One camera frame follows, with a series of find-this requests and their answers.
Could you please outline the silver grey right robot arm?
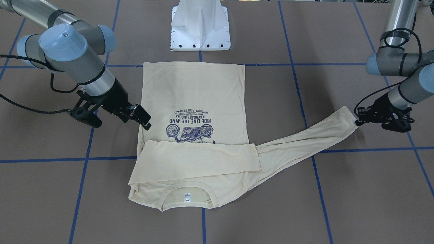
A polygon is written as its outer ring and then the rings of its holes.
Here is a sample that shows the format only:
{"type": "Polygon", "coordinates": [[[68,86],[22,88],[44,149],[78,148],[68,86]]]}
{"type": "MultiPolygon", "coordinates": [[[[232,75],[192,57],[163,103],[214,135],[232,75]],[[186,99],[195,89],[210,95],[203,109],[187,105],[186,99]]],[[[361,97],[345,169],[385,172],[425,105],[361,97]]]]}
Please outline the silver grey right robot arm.
{"type": "Polygon", "coordinates": [[[98,128],[101,119],[95,114],[102,107],[121,121],[136,121],[144,129],[151,127],[151,116],[140,104],[128,101],[128,94],[109,71],[100,55],[116,46],[111,28],[92,26],[74,14],[45,0],[2,0],[1,9],[21,15],[45,28],[45,32],[28,35],[17,43],[17,55],[32,67],[46,69],[52,75],[68,74],[75,82],[80,99],[73,109],[63,109],[75,120],[98,128]]]}

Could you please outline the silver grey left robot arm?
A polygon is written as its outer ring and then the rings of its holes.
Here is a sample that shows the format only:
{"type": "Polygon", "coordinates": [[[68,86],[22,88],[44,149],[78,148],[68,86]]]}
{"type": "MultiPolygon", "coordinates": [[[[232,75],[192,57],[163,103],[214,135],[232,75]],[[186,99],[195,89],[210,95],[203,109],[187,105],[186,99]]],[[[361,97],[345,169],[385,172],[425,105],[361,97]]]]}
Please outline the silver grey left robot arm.
{"type": "Polygon", "coordinates": [[[379,123],[389,131],[411,130],[411,106],[431,97],[433,88],[433,51],[422,52],[420,39],[414,32],[417,0],[393,0],[380,46],[367,59],[371,75],[402,76],[405,79],[388,86],[386,94],[366,108],[356,105],[356,125],[379,123]]]}

